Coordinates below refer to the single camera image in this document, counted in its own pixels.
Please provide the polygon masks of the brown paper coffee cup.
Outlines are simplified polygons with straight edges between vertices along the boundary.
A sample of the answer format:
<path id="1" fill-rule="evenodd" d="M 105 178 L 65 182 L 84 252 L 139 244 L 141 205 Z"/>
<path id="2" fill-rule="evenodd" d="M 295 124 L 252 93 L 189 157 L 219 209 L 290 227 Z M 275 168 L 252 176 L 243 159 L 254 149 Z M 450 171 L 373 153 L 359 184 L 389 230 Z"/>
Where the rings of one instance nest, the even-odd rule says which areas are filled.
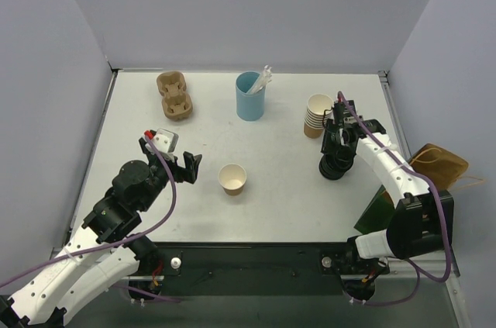
<path id="1" fill-rule="evenodd" d="M 242 166 L 227 164 L 220 169 L 218 180 L 227 195 L 236 196 L 243 191 L 247 174 Z"/>

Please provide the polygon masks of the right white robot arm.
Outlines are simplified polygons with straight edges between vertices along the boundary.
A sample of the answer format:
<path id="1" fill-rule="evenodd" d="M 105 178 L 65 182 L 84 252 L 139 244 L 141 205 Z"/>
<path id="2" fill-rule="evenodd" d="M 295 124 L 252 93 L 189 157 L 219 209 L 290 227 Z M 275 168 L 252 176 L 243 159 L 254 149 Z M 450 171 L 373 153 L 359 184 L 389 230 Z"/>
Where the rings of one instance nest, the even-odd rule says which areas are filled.
<path id="1" fill-rule="evenodd" d="M 410 259 L 444 250 L 450 261 L 454 201 L 439 192 L 430 178 L 417 173 L 393 146 L 385 128 L 376 120 L 357 115 L 352 101 L 339 98 L 333 116 L 325 123 L 319 171 L 339 180 L 360 157 L 375 173 L 393 203 L 385 229 L 359 235 L 345 250 L 346 267 L 360 272 L 371 259 Z"/>

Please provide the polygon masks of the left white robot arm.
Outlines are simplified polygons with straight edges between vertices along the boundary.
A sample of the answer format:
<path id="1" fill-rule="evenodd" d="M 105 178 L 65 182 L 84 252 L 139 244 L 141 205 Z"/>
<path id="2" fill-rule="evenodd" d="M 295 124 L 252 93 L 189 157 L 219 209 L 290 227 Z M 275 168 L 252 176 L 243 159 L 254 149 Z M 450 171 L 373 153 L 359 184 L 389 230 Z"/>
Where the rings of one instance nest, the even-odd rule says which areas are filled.
<path id="1" fill-rule="evenodd" d="M 166 187 L 175 191 L 178 183 L 196 182 L 202 161 L 200 154 L 185 152 L 180 166 L 176 142 L 177 134 L 154 130 L 140 137 L 147 160 L 126 162 L 63 250 L 34 267 L 36 277 L 23 288 L 1 299 L 5 326 L 62 327 L 120 278 L 154 271 L 159 256 L 148 238 L 151 231 L 133 231 Z"/>

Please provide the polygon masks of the stack of black cup lids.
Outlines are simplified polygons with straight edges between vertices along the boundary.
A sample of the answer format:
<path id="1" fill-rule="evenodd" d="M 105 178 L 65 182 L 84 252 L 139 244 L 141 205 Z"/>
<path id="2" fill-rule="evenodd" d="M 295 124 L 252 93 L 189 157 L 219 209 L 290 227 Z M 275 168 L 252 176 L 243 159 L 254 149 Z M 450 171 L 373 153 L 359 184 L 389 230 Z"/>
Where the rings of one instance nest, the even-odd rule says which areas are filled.
<path id="1" fill-rule="evenodd" d="M 330 154 L 324 154 L 319 162 L 321 175 L 331 181 L 339 180 L 352 167 L 353 158 L 336 150 Z"/>

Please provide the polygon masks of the stack of brown paper cups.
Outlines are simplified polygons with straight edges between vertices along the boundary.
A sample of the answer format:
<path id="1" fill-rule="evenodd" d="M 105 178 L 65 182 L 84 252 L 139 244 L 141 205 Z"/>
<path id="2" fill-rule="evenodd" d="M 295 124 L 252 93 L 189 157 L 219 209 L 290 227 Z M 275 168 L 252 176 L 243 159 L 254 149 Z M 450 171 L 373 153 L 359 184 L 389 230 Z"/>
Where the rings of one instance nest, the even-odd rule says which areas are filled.
<path id="1" fill-rule="evenodd" d="M 328 95 L 315 94 L 308 99 L 303 129 L 308 138 L 316 139 L 321 136 L 326 121 L 332 116 L 333 106 L 334 101 Z"/>

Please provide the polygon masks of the stack of pulp cup carriers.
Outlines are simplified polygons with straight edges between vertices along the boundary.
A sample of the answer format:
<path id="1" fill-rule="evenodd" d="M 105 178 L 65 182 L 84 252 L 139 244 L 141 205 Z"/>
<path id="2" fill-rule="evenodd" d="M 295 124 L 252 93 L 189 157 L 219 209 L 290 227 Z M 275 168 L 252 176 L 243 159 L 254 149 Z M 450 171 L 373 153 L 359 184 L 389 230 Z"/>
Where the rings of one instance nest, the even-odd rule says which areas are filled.
<path id="1" fill-rule="evenodd" d="M 193 112 L 191 96 L 187 92 L 184 75 L 168 71 L 157 77 L 157 88 L 162 100 L 164 115 L 173 121 L 187 119 Z"/>

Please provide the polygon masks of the light blue cylindrical container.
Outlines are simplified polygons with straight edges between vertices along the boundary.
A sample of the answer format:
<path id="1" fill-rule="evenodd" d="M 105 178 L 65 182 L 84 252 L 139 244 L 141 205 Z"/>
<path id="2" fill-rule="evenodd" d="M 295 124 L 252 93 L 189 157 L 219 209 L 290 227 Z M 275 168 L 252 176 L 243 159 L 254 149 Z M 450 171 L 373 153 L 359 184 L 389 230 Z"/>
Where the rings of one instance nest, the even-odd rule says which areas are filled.
<path id="1" fill-rule="evenodd" d="M 247 71 L 236 79 L 236 114 L 249 122 L 257 121 L 264 114 L 265 89 L 254 94 L 248 93 L 258 77 L 257 72 Z"/>

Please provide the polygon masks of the brown paper bag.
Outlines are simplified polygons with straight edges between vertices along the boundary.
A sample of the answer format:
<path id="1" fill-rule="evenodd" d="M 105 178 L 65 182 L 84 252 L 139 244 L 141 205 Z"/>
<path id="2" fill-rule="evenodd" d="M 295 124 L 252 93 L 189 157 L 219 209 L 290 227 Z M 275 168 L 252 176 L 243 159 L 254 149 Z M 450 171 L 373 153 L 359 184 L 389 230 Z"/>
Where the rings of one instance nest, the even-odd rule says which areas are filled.
<path id="1" fill-rule="evenodd" d="M 433 143 L 427 143 L 408 160 L 414 171 L 429 178 L 438 189 L 460 201 L 489 187 L 488 180 L 470 171 L 463 157 Z"/>

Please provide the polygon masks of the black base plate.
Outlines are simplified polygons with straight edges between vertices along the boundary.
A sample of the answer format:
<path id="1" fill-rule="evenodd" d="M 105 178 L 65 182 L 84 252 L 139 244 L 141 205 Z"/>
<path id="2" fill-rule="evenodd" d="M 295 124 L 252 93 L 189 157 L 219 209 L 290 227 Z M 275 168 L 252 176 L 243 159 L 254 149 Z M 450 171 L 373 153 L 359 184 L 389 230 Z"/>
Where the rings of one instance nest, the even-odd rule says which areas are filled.
<path id="1" fill-rule="evenodd" d="M 158 295 L 330 296 L 370 299 L 389 273 L 384 258 L 363 260 L 348 243 L 162 242 L 127 282 L 135 299 Z"/>

